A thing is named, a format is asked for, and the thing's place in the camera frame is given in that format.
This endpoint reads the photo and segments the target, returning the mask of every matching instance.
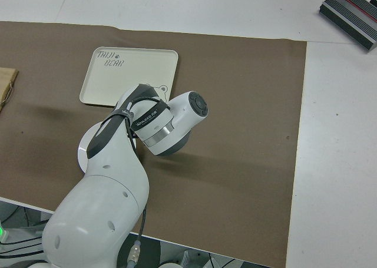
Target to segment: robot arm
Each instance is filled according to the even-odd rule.
[[[42,245],[50,263],[31,267],[113,268],[148,199],[148,178],[130,130],[155,155],[169,155],[187,142],[208,114],[196,92],[165,104],[148,85],[127,91],[87,147],[84,178],[47,223]]]

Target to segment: rectangular white plate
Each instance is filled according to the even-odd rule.
[[[99,47],[93,52],[80,101],[115,106],[132,86],[148,84],[167,102],[177,62],[173,50]]]

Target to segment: white tabletop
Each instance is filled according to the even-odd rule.
[[[324,0],[0,0],[0,21],[309,41],[288,268],[376,267],[377,49],[318,14]]]

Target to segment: red cable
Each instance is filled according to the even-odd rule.
[[[373,17],[371,14],[369,14],[368,12],[364,11],[362,8],[358,7],[355,3],[353,3],[351,0],[345,0],[347,1],[348,3],[350,3],[351,5],[353,5],[356,9],[358,9],[359,11],[361,11],[362,13],[364,13],[365,15],[367,15],[368,17],[370,17],[372,20],[374,20],[375,22],[377,22],[377,19],[375,17]]]

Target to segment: brown mat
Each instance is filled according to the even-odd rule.
[[[0,22],[0,67],[19,70],[0,113],[0,196],[55,210],[81,179],[77,145],[110,111],[79,101],[100,46],[176,50],[173,96],[196,90],[210,109],[179,153],[141,150],[144,233],[284,267],[305,42]]]

